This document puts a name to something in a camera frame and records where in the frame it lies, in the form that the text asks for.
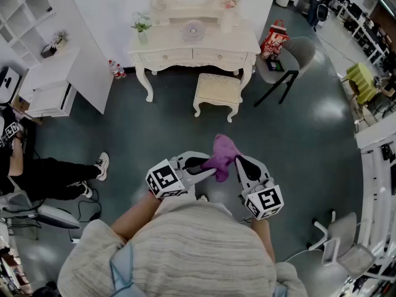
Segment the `white vanity table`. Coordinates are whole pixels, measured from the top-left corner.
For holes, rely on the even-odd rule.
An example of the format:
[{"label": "white vanity table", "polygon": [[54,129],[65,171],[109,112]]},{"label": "white vanity table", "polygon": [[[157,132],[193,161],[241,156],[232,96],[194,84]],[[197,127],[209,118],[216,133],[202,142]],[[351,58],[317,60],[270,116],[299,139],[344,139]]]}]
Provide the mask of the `white vanity table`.
[{"label": "white vanity table", "polygon": [[[234,75],[243,70],[241,89],[252,76],[256,54],[260,53],[257,38],[247,20],[239,19],[232,9],[223,9],[222,0],[152,0],[153,27],[147,30],[146,44],[141,44],[134,34],[128,52],[135,64],[138,80],[147,90],[148,102],[153,101],[153,88],[145,76],[145,69],[153,75],[170,66],[217,66]],[[233,20],[229,33],[224,33],[220,24],[224,17]],[[184,41],[181,30],[192,19],[199,19],[205,25],[201,41]]]}]

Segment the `gray chair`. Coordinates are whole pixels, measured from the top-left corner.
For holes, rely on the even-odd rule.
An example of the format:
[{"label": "gray chair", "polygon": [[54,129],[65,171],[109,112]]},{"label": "gray chair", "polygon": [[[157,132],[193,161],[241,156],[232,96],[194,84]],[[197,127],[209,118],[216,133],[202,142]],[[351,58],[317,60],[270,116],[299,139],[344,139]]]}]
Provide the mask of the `gray chair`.
[{"label": "gray chair", "polygon": [[270,71],[267,62],[261,58],[261,55],[257,55],[257,71],[265,82],[273,86],[254,106],[257,107],[262,103],[280,84],[286,83],[287,88],[279,101],[279,104],[282,104],[295,79],[300,78],[308,69],[315,53],[315,45],[307,37],[291,38],[284,42],[277,60],[280,61],[285,72]]},{"label": "gray chair", "polygon": [[314,226],[320,229],[324,236],[316,244],[308,244],[308,250],[317,249],[322,244],[324,252],[323,265],[341,265],[356,280],[364,275],[374,264],[375,256],[363,245],[354,244],[357,224],[354,212],[336,220],[335,211],[332,210],[332,222],[328,229],[322,226],[316,219],[312,221]]}]

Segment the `gray floor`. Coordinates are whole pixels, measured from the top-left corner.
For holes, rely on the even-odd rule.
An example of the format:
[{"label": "gray floor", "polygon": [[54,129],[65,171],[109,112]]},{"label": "gray floor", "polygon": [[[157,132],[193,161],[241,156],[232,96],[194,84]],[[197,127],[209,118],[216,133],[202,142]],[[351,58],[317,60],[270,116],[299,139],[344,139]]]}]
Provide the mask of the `gray floor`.
[{"label": "gray floor", "polygon": [[[291,37],[310,37],[317,48],[311,67],[296,80],[282,105],[278,101],[285,85],[253,108],[270,88],[255,74],[243,91],[233,123],[226,121],[227,107],[208,104],[201,105],[202,113],[195,118],[192,101],[198,70],[147,74],[153,103],[145,101],[147,92],[130,74],[113,82],[104,115],[78,95],[70,118],[45,119],[37,130],[38,153],[42,158],[90,164],[107,151],[108,179],[92,186],[100,193],[101,219],[112,223],[146,192],[144,177],[150,167],[187,150],[210,154],[215,135],[226,134],[244,154],[264,162],[280,185],[285,207],[270,219],[277,260],[304,249],[320,236],[311,225],[313,217],[326,224],[331,208],[340,215],[361,214],[361,159],[345,93],[319,39],[300,14],[277,6],[265,33],[277,19],[285,21]],[[207,191],[211,201],[223,202],[237,220],[249,216],[237,198],[241,187],[235,175],[222,184],[211,178],[197,189]],[[76,200],[46,204],[77,215]],[[94,206],[82,206],[83,219],[95,211]],[[35,287],[57,279],[74,246],[67,231],[44,226],[38,234],[39,241],[18,239],[25,271]]]}]

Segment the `black pants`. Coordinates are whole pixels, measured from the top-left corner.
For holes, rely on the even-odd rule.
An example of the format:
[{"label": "black pants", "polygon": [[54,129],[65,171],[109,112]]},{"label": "black pants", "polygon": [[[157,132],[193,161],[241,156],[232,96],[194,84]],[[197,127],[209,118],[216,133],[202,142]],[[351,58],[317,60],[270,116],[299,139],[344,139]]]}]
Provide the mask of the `black pants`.
[{"label": "black pants", "polygon": [[24,173],[12,179],[28,194],[31,201],[45,198],[71,200],[79,197],[80,191],[68,185],[95,179],[99,174],[99,168],[93,165],[45,158],[25,161]]}]

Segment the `office desk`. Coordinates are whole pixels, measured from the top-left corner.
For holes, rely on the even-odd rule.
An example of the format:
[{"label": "office desk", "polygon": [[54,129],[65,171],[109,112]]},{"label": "office desk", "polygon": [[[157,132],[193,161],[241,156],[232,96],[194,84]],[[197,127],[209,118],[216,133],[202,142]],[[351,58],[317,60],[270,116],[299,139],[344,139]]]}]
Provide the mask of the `office desk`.
[{"label": "office desk", "polygon": [[352,20],[354,20],[358,24],[358,28],[353,32],[351,38],[353,38],[358,33],[359,29],[361,28],[363,33],[364,33],[364,35],[367,36],[368,40],[376,48],[376,50],[374,52],[372,52],[370,57],[367,58],[367,62],[370,61],[377,53],[380,53],[380,56],[373,62],[373,65],[376,65],[383,57],[385,57],[385,52],[381,49],[381,47],[379,47],[378,43],[373,40],[373,38],[370,36],[370,34],[366,31],[364,25],[362,23],[360,23],[359,20],[356,17],[354,17],[352,15],[352,13],[349,12],[349,10],[344,5],[340,9],[340,12],[337,15],[337,19],[338,20],[342,20],[341,19],[341,13],[342,13],[343,10],[345,10],[345,12],[352,18]]}]

